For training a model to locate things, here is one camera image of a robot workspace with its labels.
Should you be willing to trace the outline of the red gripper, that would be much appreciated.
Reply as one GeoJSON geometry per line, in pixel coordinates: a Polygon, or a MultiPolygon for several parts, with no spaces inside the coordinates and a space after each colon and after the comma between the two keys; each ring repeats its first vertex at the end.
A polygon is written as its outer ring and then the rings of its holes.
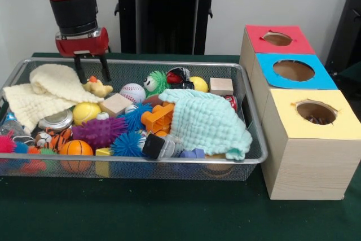
{"type": "Polygon", "coordinates": [[[99,55],[102,64],[102,75],[111,81],[105,53],[109,46],[109,36],[106,28],[97,28],[94,31],[77,36],[66,36],[58,32],[55,36],[56,47],[64,57],[74,57],[75,70],[81,84],[87,83],[85,72],[81,66],[81,58],[85,55],[99,55]]]}

